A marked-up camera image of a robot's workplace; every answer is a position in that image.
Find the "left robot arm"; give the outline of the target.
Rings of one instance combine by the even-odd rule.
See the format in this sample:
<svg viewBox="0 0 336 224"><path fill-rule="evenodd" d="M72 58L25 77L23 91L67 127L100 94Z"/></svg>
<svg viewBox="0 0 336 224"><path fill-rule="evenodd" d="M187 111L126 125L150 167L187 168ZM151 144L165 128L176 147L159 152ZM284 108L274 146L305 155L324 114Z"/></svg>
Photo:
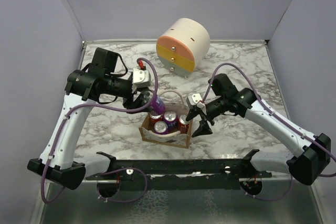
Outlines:
<svg viewBox="0 0 336 224"><path fill-rule="evenodd" d="M137 67L131 75L123 78L116 73L120 54L97 48L93 59L83 69L75 70L67 78L64 103L57 125L47 146L38 158L30 159L29 171L54 183L74 190L89 176L99 174L104 179L115 175L116 166L106 154L96 154L88 161L75 161L74 154L85 121L93 107L106 108L99 100L102 94L123 98L123 108L117 112L140 113L149 110L149 103L141 98L134 99L138 91L147 90L157 74L150 62L151 69L144 66L145 59L137 59Z"/></svg>

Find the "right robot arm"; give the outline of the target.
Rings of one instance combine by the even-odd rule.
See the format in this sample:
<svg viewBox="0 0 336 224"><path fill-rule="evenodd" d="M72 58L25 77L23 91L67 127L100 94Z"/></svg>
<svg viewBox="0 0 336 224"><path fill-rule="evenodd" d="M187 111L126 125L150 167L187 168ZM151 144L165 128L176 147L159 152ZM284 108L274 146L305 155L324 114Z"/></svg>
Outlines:
<svg viewBox="0 0 336 224"><path fill-rule="evenodd" d="M218 74L208 81L217 99L205 103L200 94L187 97L189 113L187 120L200 116L198 129L193 137L210 135L214 119L226 112L248 119L279 140L289 151L287 153L267 153L257 151L249 160L241 164L246 177L254 177L259 172L281 172L292 175L304 185L312 185L330 163L330 138L321 133L315 135L294 124L256 95L252 89L237 90L226 74Z"/></svg>

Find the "red soda can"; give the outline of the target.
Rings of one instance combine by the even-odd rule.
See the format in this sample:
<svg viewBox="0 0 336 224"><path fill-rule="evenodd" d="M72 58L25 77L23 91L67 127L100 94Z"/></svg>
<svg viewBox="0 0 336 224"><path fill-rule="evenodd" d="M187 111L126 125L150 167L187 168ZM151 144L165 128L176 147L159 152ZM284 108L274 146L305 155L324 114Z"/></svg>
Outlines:
<svg viewBox="0 0 336 224"><path fill-rule="evenodd" d="M149 113L149 123L154 125L156 122L162 121L163 114L160 115L153 115Z"/></svg>

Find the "purple soda can front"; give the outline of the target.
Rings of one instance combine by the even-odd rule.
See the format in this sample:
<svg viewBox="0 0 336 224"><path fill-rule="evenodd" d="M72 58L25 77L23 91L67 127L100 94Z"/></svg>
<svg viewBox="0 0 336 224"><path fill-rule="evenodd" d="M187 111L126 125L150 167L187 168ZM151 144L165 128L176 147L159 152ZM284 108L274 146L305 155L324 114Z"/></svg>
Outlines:
<svg viewBox="0 0 336 224"><path fill-rule="evenodd" d="M175 111L165 111L163 121L167 124L169 131L174 131L177 127L178 116Z"/></svg>

